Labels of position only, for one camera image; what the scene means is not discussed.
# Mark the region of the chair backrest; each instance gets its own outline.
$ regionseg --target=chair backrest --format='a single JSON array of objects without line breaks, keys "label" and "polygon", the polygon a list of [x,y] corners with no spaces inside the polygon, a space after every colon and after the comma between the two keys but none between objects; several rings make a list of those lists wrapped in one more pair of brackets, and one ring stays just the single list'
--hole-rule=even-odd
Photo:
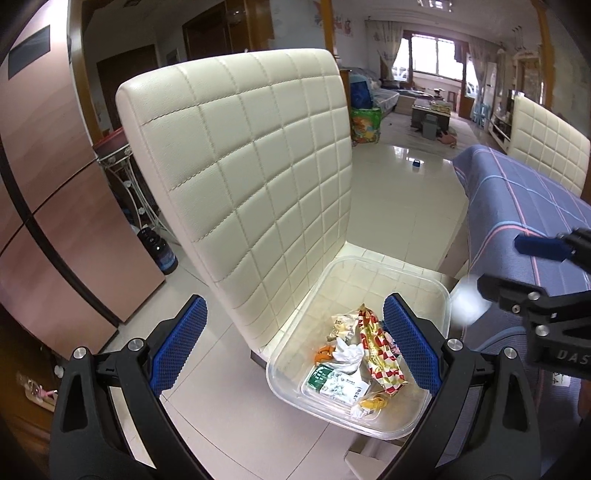
[{"label": "chair backrest", "polygon": [[352,150],[332,55],[191,61],[125,82],[116,102],[172,231],[262,348],[345,242]]},{"label": "chair backrest", "polygon": [[591,143],[574,127],[526,97],[515,98],[507,155],[581,196]]}]

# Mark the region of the wooden stool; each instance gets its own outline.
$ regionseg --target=wooden stool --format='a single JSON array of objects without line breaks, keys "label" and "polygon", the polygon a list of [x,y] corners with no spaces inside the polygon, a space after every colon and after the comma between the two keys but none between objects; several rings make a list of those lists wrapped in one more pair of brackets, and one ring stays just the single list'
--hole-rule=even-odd
[{"label": "wooden stool", "polygon": [[453,111],[456,111],[456,101],[457,101],[457,93],[456,92],[448,92],[447,93],[447,101],[453,105]]}]

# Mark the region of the chair seat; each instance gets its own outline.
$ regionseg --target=chair seat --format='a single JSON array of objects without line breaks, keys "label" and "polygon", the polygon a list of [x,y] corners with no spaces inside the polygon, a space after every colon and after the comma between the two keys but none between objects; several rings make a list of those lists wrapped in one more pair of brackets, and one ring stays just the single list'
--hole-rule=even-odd
[{"label": "chair seat", "polygon": [[[409,263],[406,263],[402,260],[388,257],[387,255],[382,255],[377,252],[367,250],[366,248],[362,248],[362,247],[358,247],[357,245],[350,244],[348,242],[345,242],[345,244],[342,246],[342,248],[340,249],[340,251],[336,255],[336,258],[341,258],[341,257],[368,258],[370,260],[374,260],[376,262],[380,262],[385,265],[390,265],[392,267],[396,267],[401,270],[408,271],[409,273],[413,273],[415,275],[421,275],[426,278],[437,280],[447,289],[447,291],[451,291],[457,283],[457,280],[455,278],[449,277],[448,275],[444,275],[442,273],[435,272],[433,270],[428,270],[426,268],[417,267],[415,265],[411,265]],[[285,324],[281,327],[281,329],[275,334],[275,336],[271,339],[271,341],[267,345],[265,345],[263,348],[261,348],[258,352],[256,352],[256,354],[258,356],[260,356],[265,362],[267,362],[270,359],[271,354],[273,353],[273,350],[279,345],[279,343],[281,342],[281,339],[283,338],[283,336],[285,335],[287,330],[289,330],[292,322],[297,317],[299,311],[303,308],[304,303],[306,302],[306,300],[308,298],[308,294],[300,302],[300,304],[297,306],[295,311],[291,314],[289,319],[285,322]]]}]

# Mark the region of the tissue packet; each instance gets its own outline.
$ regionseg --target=tissue packet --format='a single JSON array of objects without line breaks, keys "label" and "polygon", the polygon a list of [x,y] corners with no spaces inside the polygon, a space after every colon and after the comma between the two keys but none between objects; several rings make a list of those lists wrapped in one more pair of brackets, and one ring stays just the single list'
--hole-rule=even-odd
[{"label": "tissue packet", "polygon": [[369,384],[364,382],[360,375],[344,374],[325,365],[319,365],[314,369],[308,379],[308,385],[320,395],[349,406],[355,405],[369,388]]}]

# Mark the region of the curtain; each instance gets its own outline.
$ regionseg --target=curtain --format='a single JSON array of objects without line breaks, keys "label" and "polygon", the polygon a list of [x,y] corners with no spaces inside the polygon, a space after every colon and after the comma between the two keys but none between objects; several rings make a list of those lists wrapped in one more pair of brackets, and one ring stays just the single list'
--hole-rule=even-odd
[{"label": "curtain", "polygon": [[400,50],[400,44],[402,43],[402,34],[404,33],[402,24],[379,20],[366,20],[365,24],[369,38],[373,42],[370,51],[374,49],[374,51],[378,52],[379,57],[388,67],[388,80],[392,80],[392,67],[398,56],[398,50]]},{"label": "curtain", "polygon": [[477,106],[482,103],[482,96],[484,95],[487,64],[489,62],[496,63],[496,52],[499,46],[477,37],[470,37],[469,45],[474,71],[478,80],[478,97],[474,102],[474,105]]}]

